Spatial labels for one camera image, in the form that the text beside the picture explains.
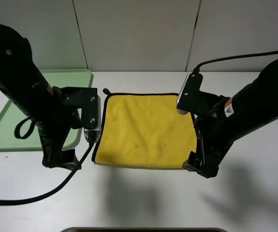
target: microfiber towel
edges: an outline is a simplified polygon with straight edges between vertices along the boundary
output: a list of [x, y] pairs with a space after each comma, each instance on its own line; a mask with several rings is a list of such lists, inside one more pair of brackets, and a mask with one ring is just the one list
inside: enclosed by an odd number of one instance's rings
[[178, 94], [103, 91], [108, 96], [92, 155], [96, 164], [176, 169], [196, 151], [194, 116], [176, 111]]

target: screw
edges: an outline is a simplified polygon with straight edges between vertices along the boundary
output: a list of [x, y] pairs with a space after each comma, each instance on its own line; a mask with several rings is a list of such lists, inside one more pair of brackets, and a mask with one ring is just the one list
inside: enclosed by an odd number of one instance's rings
[[5, 54], [7, 54], [8, 56], [10, 56], [10, 55], [12, 55], [12, 51], [9, 50], [9, 49], [7, 49], [7, 50], [5, 50]]

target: black cable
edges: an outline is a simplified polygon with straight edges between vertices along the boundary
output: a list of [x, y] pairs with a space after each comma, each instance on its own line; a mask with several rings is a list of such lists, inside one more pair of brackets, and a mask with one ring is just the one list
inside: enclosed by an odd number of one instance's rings
[[230, 59], [240, 59], [240, 58], [249, 58], [249, 57], [263, 57], [263, 56], [270, 56], [270, 55], [276, 55], [278, 54], [278, 51], [273, 52], [262, 52], [262, 53], [253, 53], [253, 54], [245, 54], [245, 55], [239, 55], [239, 56], [232, 56], [232, 57], [223, 57], [218, 59], [211, 59], [208, 61], [204, 61], [196, 66], [196, 68], [193, 70], [193, 73], [198, 73], [200, 71], [200, 67], [205, 64], [214, 63], [218, 61], [224, 61], [224, 60], [230, 60]]
[[87, 151], [85, 152], [83, 157], [80, 159], [77, 166], [70, 172], [70, 174], [66, 177], [66, 179], [60, 185], [58, 185], [55, 189], [53, 189], [45, 194], [42, 194], [40, 196], [37, 196], [37, 197], [32, 197], [32, 198], [27, 198], [27, 199], [22, 199], [22, 200], [0, 200], [0, 205], [10, 206], [10, 205], [29, 204], [29, 203], [43, 200], [43, 199], [50, 197], [53, 194], [57, 193], [69, 182], [69, 180], [73, 177], [73, 175], [76, 173], [76, 171], [79, 169], [79, 167], [81, 167], [82, 163], [86, 159], [87, 155], [89, 154], [89, 152], [91, 151], [93, 146], [94, 146], [94, 142], [90, 141]]

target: white table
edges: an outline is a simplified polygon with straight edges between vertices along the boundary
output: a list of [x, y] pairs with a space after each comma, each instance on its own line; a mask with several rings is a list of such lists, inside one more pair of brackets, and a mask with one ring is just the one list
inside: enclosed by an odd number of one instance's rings
[[[233, 96], [257, 75], [203, 73], [201, 90]], [[103, 88], [179, 92], [185, 76], [185, 72], [95, 72], [93, 87], [98, 88], [103, 104]], [[0, 111], [6, 101], [0, 92]], [[76, 148], [79, 158], [87, 147], [82, 136]], [[41, 152], [0, 153], [0, 199], [43, 194], [69, 173], [45, 168], [41, 161]], [[59, 232], [70, 227], [278, 231], [278, 120], [235, 142], [216, 178], [184, 170], [114, 169], [95, 165], [88, 157], [83, 169], [56, 195], [37, 203], [0, 207], [0, 231]]]

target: light green plastic tray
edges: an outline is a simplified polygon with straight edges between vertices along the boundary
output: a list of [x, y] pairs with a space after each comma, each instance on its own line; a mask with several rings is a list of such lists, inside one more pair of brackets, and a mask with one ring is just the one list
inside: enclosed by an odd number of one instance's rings
[[[41, 71], [51, 86], [58, 87], [91, 87], [92, 73], [89, 70], [52, 70]], [[39, 133], [35, 127], [27, 139], [16, 139], [14, 129], [26, 116], [8, 101], [0, 113], [0, 151], [39, 151], [42, 150]], [[21, 128], [21, 134], [26, 133], [30, 123]], [[81, 129], [70, 130], [63, 150], [72, 149], [80, 142]]]

